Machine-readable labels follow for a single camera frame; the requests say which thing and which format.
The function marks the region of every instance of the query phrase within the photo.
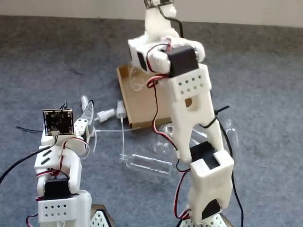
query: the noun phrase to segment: white wire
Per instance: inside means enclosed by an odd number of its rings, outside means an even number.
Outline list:
[[[124,129],[124,132],[126,131],[135,131],[138,130],[139,128],[134,128],[134,129]],[[100,129],[96,129],[95,132],[122,132],[122,130],[100,130]]]
[[[95,153],[96,147],[97,147],[97,133],[96,133],[96,131],[94,131],[94,134],[95,134],[95,144],[94,144],[94,148],[93,148],[93,153]]]
[[[124,140],[124,125],[123,118],[121,117],[121,126],[122,126],[122,157],[125,157],[125,140]]]
[[[66,139],[62,144],[62,149],[63,149],[64,143],[67,143],[67,141],[69,141],[69,140],[77,140],[77,141],[80,141],[81,143],[84,143],[86,145],[87,152],[86,152],[85,156],[83,158],[81,158],[81,160],[84,160],[89,156],[89,152],[90,152],[89,144],[87,142],[85,142],[84,140],[80,139],[80,138],[68,138],[68,139]]]

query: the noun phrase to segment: perforated bracket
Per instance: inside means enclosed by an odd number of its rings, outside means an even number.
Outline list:
[[[90,227],[111,227],[111,225],[104,212],[98,210],[90,221]]]
[[[204,220],[204,223],[201,225],[202,227],[232,227],[227,226],[223,221],[220,214],[214,215],[211,218]],[[195,225],[191,219],[182,221],[178,227],[201,227],[200,225]]]

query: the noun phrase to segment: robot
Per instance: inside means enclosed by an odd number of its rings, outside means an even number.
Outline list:
[[[80,160],[89,155],[93,116],[92,102],[75,123],[72,109],[44,110],[45,130],[39,148],[53,146],[39,153],[35,162],[40,227],[111,226],[104,210],[97,210],[91,219],[91,195],[80,190]]]
[[[145,1],[145,34],[128,41],[132,64],[152,76],[147,86],[155,91],[156,83],[162,80],[160,86],[167,93],[176,154],[190,166],[192,186],[187,210],[180,218],[190,218],[193,225],[225,227],[220,213],[230,202],[234,160],[223,147],[208,68],[201,63],[204,48],[199,42],[180,38],[164,18],[176,15],[173,3]],[[186,105],[187,99],[191,99],[191,106]],[[191,131],[196,124],[205,128],[207,142],[190,149]]]

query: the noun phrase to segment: white wall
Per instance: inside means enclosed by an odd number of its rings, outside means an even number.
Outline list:
[[[303,27],[303,0],[175,0],[184,21]],[[0,15],[144,19],[143,0],[0,0]]]

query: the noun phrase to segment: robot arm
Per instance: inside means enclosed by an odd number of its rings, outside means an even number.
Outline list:
[[[208,68],[201,43],[164,37],[136,47],[141,68],[147,73],[167,74],[161,84],[167,92],[177,156],[190,165],[192,187],[188,195],[190,217],[195,224],[216,223],[228,207],[232,193],[234,161],[223,148],[219,122],[215,119]],[[190,107],[185,100],[191,99]],[[192,128],[205,126],[207,142],[189,148]]]
[[[90,226],[92,198],[90,193],[80,190],[82,165],[78,156],[87,152],[81,136],[88,130],[88,123],[78,119],[74,128],[74,134],[59,135],[55,146],[37,155],[35,171],[40,227]],[[41,147],[52,143],[53,137],[43,133]],[[50,174],[52,170],[60,170],[66,177],[54,178]]]

